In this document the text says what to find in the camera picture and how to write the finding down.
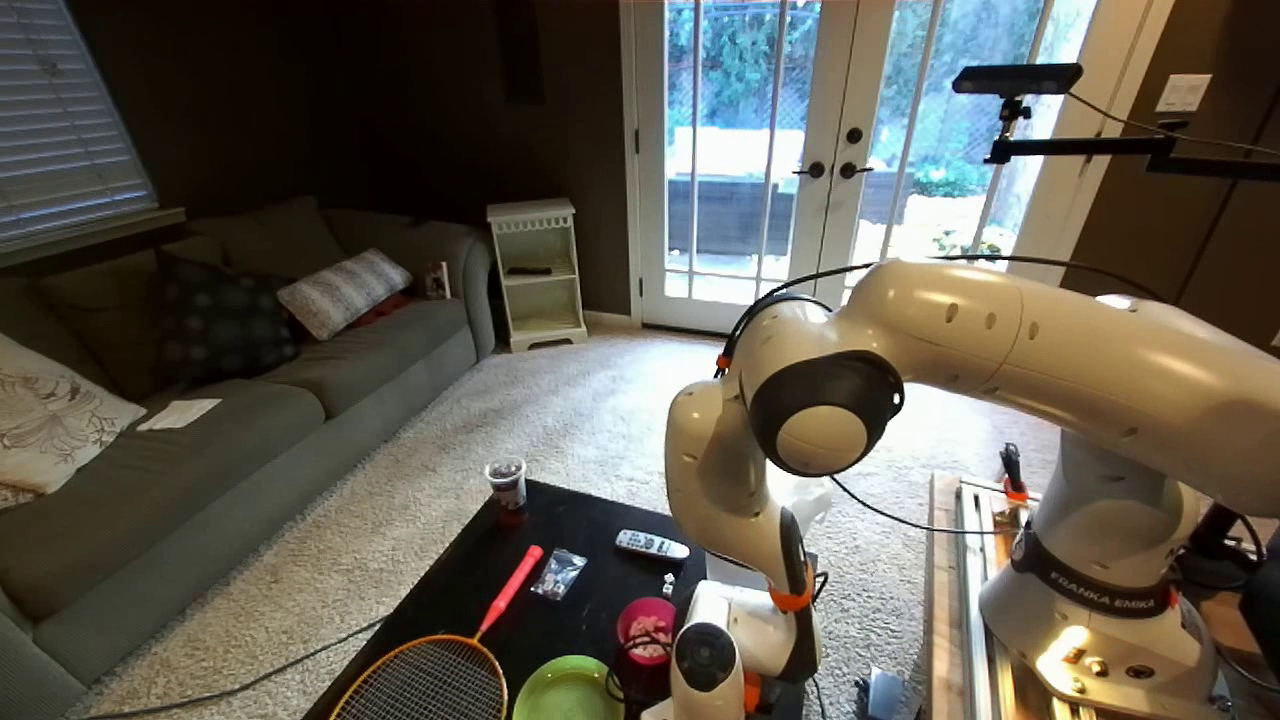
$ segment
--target french door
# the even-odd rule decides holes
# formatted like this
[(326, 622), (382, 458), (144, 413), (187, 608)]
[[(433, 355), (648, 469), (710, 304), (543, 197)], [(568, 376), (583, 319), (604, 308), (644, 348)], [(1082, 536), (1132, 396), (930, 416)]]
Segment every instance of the french door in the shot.
[(886, 29), (858, 15), (875, 3), (644, 3), (639, 319), (725, 331), (821, 264), (839, 106), (875, 91), (849, 85), (855, 36)]
[[(635, 12), (639, 319), (725, 331), (747, 301), (813, 269), (1013, 251), (1039, 161), (984, 162), (998, 98), (957, 96), (951, 80), (966, 65), (1069, 65), (1091, 41), (1091, 91), (1125, 115), (1125, 85), (1146, 65), (1136, 36), (1159, 36), (1169, 3), (651, 0)], [(1032, 96), (1019, 132), (1050, 136), (1059, 106)]]

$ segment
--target throw pillow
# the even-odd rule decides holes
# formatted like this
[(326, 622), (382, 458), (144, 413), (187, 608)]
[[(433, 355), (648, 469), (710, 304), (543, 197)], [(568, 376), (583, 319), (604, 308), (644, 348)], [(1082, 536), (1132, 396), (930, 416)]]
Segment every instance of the throw pillow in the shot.
[(0, 334), (0, 483), (57, 490), (140, 416), (140, 404)]
[(158, 277), (151, 251), (34, 279), (53, 314), (103, 364), (110, 386), (146, 396), (158, 376)]
[(268, 283), (155, 251), (164, 277), (158, 366), (170, 386), (257, 376), (296, 355)]
[(108, 379), (108, 366), (34, 301), (21, 277), (0, 277), (0, 331), (94, 384)]
[(326, 341), (378, 301), (406, 289), (406, 279), (406, 269), (388, 261), (378, 248), (369, 248), (280, 289), (274, 295), (317, 341)]

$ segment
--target black cable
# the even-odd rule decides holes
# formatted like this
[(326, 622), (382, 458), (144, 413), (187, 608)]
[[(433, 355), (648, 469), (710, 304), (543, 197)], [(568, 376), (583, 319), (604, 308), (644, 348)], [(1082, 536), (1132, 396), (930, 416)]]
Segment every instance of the black cable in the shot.
[(1236, 520), (1241, 520), (1245, 530), (1248, 530), (1248, 543), (1250, 543), (1250, 550), (1256, 550), (1256, 563), (1267, 560), (1267, 547), (1262, 547), (1262, 536), (1256, 530), (1256, 524), (1250, 524), (1248, 516), (1236, 516)]
[[(960, 261), (963, 261), (963, 264), (975, 264), (975, 261), (984, 261), (984, 264), (1048, 264), (1048, 269), (1069, 269), (1069, 272), (1082, 272), (1082, 277), (1108, 277), (1108, 279), (1115, 279), (1115, 283), (1125, 283), (1125, 289), (1132, 289), (1132, 290), (1139, 290), (1139, 295), (1146, 295), (1146, 301), (1164, 301), (1154, 289), (1146, 289), (1146, 283), (1139, 283), (1139, 279), (1132, 279), (1132, 277), (1104, 272), (1104, 269), (1091, 269), (1091, 264), (1056, 261), (1056, 257), (1013, 257), (1013, 251), (997, 257), (997, 251), (993, 251), (993, 257), (930, 257), (930, 261), (949, 261), (949, 264), (960, 264)], [(732, 364), (734, 341), (747, 331), (747, 319), (752, 319), (762, 304), (770, 304), (778, 290), (789, 290), (789, 289), (796, 289), (796, 283), (827, 279), (827, 277), (866, 272), (866, 269), (875, 269), (875, 264), (880, 264), (880, 261), (866, 261), (866, 264), (834, 264), (834, 269), (804, 272), (804, 277), (790, 277), (790, 279), (769, 289), (762, 295), (757, 295), (757, 301), (734, 314), (734, 324), (727, 328), (725, 348), (719, 348), (719, 366), (715, 366), (715, 376)]]
[(813, 700), (814, 700), (814, 714), (821, 714), (821, 720), (833, 720), (824, 683), (813, 674), (807, 688), (813, 688)]
[(1280, 152), (1280, 147), (1267, 147), (1267, 142), (1245, 142), (1245, 140), (1216, 140), (1216, 136), (1197, 136), (1197, 132), (1169, 132), (1159, 125), (1139, 125), (1139, 119), (1127, 119), (1127, 115), (1115, 115), (1098, 103), (1091, 103), (1088, 96), (1079, 91), (1069, 91), (1075, 103), (1091, 106), (1095, 115), (1111, 119), (1111, 125), (1125, 125), (1125, 127), (1139, 127), (1139, 132), (1154, 132), (1154, 136), (1175, 136), (1175, 140), (1189, 140), (1189, 142), (1211, 142), (1211, 147), (1233, 147), (1233, 152)]
[(1256, 674), (1250, 669), (1245, 669), (1223, 644), (1211, 639), (1211, 647), (1216, 647), (1216, 658), (1228, 665), (1245, 683), (1280, 694), (1274, 678)]
[(388, 616), (369, 621), (369, 622), (361, 622), (361, 628), (351, 628), (351, 633), (342, 633), (342, 634), (336, 634), (336, 639), (326, 639), (326, 644), (318, 644), (318, 647), (313, 647), (313, 653), (304, 653), (304, 656), (293, 656), (293, 658), (284, 658), (284, 665), (274, 665), (274, 669), (268, 669), (268, 670), (259, 670), (259, 674), (250, 674), (250, 678), (244, 678), (244, 683), (232, 683), (232, 688), (220, 688), (220, 691), (208, 691), (208, 694), (170, 700), (170, 705), (146, 705), (146, 707), (126, 707), (126, 712), (98, 712), (98, 714), (88, 714), (88, 720), (158, 714), (158, 712), (179, 712), (179, 707), (199, 707), (199, 705), (232, 700), (232, 694), (265, 683), (265, 678), (274, 678), (274, 674), (293, 670), (296, 665), (304, 665), (304, 658), (313, 658), (313, 656), (318, 656), (318, 653), (326, 653), (326, 647), (336, 647), (336, 644), (342, 644), (342, 639), (351, 639), (351, 634), (361, 634), (361, 633), (371, 633), (371, 628), (382, 622), (382, 621), (388, 621)]
[(1104, 277), (1111, 283), (1125, 283), (1132, 290), (1139, 290), (1144, 301), (1164, 301), (1154, 289), (1132, 279), (1132, 277), (1119, 277), (1119, 272), (1104, 272), (1104, 269), (1091, 269), (1091, 264), (1075, 264), (1075, 261), (1056, 261), (1056, 257), (930, 257), (930, 261), (984, 261), (984, 264), (1048, 264), (1048, 269), (1069, 269), (1069, 272), (1082, 272), (1082, 277)]
[(855, 495), (839, 475), (833, 475), (833, 483), (834, 483), (849, 499), (855, 499), (858, 506), (875, 512), (875, 516), (884, 516), (884, 520), (907, 524), (907, 528), (917, 528), (917, 530), (938, 530), (938, 536), (998, 536), (998, 530), (957, 530), (957, 528), (920, 524), (920, 520), (907, 520), (907, 516), (894, 516), (894, 512), (886, 512), (886, 506), (866, 504), (866, 499)]

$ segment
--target white cup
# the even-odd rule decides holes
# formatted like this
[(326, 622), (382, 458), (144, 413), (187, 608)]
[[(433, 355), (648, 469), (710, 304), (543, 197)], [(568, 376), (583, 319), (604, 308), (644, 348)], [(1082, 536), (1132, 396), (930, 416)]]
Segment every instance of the white cup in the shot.
[(484, 464), (484, 480), (487, 480), (494, 506), (503, 506), (503, 512), (523, 506), (523, 499), (526, 499), (526, 487), (523, 487), (526, 464), (523, 458)]

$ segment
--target wooden wall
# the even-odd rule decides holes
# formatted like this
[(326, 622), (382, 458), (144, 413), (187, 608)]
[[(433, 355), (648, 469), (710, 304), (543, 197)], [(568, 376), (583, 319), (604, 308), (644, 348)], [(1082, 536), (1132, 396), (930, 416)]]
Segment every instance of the wooden wall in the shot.
[[(1274, 0), (1178, 0), (1132, 119), (1169, 119), (1154, 115), (1169, 72), (1211, 72), (1184, 132), (1280, 147), (1274, 29)], [(1245, 161), (1236, 147), (1192, 140), (1178, 140), (1175, 154)], [(1267, 348), (1280, 331), (1280, 185), (1164, 174), (1144, 161), (1111, 161), (1075, 261), (1159, 289), (1197, 314)]]
[(568, 197), (627, 312), (612, 0), (73, 0), (164, 204), (284, 197), (484, 222)]

